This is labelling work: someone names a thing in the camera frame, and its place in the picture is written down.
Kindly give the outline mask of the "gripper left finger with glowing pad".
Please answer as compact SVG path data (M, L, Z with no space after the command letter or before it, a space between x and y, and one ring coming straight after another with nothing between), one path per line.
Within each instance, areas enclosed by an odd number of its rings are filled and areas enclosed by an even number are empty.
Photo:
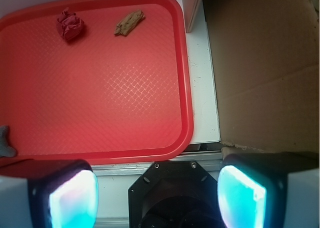
M98 180L77 160L1 159L1 227L93 227Z

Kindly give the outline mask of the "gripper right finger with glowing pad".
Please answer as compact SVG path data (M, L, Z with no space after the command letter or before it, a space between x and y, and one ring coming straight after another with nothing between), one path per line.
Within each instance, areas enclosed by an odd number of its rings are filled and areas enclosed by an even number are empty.
M217 197L225 227L319 227L319 154L229 154Z

